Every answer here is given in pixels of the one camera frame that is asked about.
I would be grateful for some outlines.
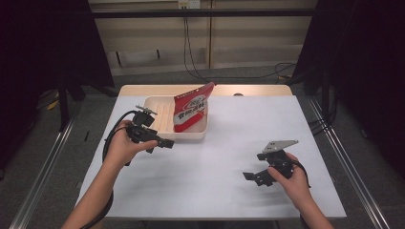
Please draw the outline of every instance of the person's left hand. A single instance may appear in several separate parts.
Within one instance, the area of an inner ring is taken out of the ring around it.
[[[134,156],[144,150],[152,149],[158,145],[156,140],[134,143],[128,137],[125,127],[131,123],[130,120],[122,120],[117,126],[117,132],[110,143],[104,164],[122,169],[126,163],[132,160]]]

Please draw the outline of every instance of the white plastic tray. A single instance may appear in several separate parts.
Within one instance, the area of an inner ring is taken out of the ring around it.
[[[208,124],[208,113],[204,117],[186,129],[182,133],[174,132],[173,113],[175,111],[175,99],[173,96],[150,96],[145,99],[145,108],[157,113],[155,121],[150,127],[158,131],[158,136],[168,139],[203,139]]]

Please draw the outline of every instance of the hand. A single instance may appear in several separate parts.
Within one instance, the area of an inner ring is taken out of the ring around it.
[[[298,158],[290,153],[287,153],[287,156],[290,159],[298,161]],[[303,206],[305,206],[305,204],[313,202],[313,198],[310,195],[308,187],[307,177],[300,167],[296,165],[293,166],[294,171],[290,179],[285,178],[273,167],[268,167],[267,170],[271,176],[283,186],[288,197],[292,200],[295,208],[300,210]]]
[[[158,145],[156,140],[141,143],[131,141],[125,131],[125,127],[130,123],[130,120],[123,120],[118,124],[117,132],[110,143],[103,164],[114,166],[120,170],[126,163],[131,161],[138,152],[152,149]]]

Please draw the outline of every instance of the red snack bag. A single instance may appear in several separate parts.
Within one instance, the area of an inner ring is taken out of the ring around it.
[[[198,89],[175,96],[176,105],[173,114],[175,132],[183,132],[203,118],[208,97],[214,86],[215,84],[210,82]]]

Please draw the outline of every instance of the table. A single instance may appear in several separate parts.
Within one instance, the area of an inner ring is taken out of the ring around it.
[[[79,198],[101,165],[103,139],[122,114],[135,109],[135,105],[142,105],[147,95],[181,94],[199,86],[124,86]],[[245,96],[230,96],[236,93]],[[217,85],[208,102],[205,138],[177,141],[173,149],[156,148],[153,154],[138,154],[117,179],[115,201],[107,217],[136,220],[298,218],[299,212],[280,184],[258,187],[253,181],[246,181],[242,174],[257,173],[267,167],[256,155],[270,140],[291,139],[299,143],[288,147],[287,151],[306,167],[310,191],[325,216],[346,216],[300,105],[289,87]]]

